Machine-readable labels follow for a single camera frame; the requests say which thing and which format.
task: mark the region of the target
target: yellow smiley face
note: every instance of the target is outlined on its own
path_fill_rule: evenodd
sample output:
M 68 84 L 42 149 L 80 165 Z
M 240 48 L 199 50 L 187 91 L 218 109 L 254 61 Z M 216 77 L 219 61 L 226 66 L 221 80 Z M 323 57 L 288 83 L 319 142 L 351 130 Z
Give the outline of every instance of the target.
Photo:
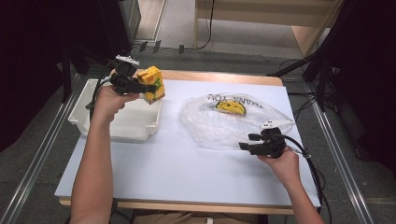
M 246 115 L 245 107 L 234 100 L 224 100 L 216 104 L 216 109 L 223 113 L 231 113 L 236 115 Z

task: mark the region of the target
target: clear plastic bag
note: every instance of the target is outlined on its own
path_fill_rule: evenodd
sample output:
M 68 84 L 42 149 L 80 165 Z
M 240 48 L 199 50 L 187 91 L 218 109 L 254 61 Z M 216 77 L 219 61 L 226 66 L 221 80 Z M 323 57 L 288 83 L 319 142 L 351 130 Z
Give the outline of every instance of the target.
M 195 140 L 206 148 L 240 149 L 239 142 L 254 144 L 249 133 L 260 133 L 261 125 L 271 120 L 290 120 L 270 105 L 242 93 L 208 94 L 184 102 L 181 122 Z M 279 127 L 283 134 L 293 124 Z

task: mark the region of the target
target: forearm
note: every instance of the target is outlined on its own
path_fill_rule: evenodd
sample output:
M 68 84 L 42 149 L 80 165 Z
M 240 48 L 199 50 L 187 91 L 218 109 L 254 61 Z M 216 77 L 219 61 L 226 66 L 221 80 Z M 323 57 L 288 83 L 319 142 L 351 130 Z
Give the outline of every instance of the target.
M 291 200 L 294 215 L 297 223 L 324 223 L 317 209 L 312 204 L 301 182 L 295 183 L 293 186 L 287 187 L 287 191 Z
M 109 122 L 92 119 L 72 192 L 72 222 L 108 223 L 113 199 Z

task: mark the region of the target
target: metal frame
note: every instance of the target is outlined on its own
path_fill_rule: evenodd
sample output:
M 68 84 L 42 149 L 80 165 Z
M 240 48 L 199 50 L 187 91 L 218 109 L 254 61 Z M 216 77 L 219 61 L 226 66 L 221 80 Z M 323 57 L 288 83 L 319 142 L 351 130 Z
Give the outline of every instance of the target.
M 315 91 L 312 83 L 305 83 L 308 92 Z M 329 144 L 330 151 L 334 158 L 335 164 L 339 170 L 340 176 L 346 186 L 346 191 L 349 199 L 352 202 L 355 212 L 358 216 L 360 223 L 374 223 L 371 212 L 369 211 L 366 201 L 361 194 L 361 190 L 349 169 L 347 160 L 341 151 L 338 141 L 332 131 L 332 126 L 327 118 L 326 112 L 322 112 L 317 103 L 313 104 L 315 114 L 317 115 L 320 127 L 324 133 L 327 143 Z
M 76 74 L 73 78 L 72 87 L 75 87 L 76 89 L 76 86 L 78 86 L 80 80 L 81 78 L 79 77 L 79 74 Z M 8 224 L 16 222 L 23 208 L 23 205 L 25 204 L 26 199 L 35 184 L 35 181 L 38 178 L 41 168 L 43 167 L 44 162 L 50 154 L 56 136 L 61 130 L 62 124 L 64 123 L 66 116 L 70 114 L 70 110 L 73 108 L 72 106 L 76 103 L 77 98 L 77 92 L 72 91 L 72 94 L 68 101 L 62 104 L 59 108 L 58 113 L 56 114 L 53 122 L 49 126 L 49 130 L 47 131 L 43 141 L 41 142 L 37 153 L 35 154 L 35 157 L 33 158 L 20 184 L 17 186 L 6 212 L 1 217 L 0 223 Z

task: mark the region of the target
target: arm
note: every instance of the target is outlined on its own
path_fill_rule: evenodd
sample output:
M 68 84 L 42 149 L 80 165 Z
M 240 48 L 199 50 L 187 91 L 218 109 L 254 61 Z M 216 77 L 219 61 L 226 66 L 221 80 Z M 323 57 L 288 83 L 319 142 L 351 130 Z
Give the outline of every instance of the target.
M 291 205 L 297 223 L 324 223 L 316 208 L 309 199 L 300 180 L 299 157 L 297 154 L 285 148 L 278 159 L 258 156 L 261 161 L 267 163 L 282 182 L 289 194 Z
M 109 86 L 99 91 L 73 186 L 71 223 L 108 223 L 113 201 L 110 122 L 126 102 L 138 97 L 117 95 Z

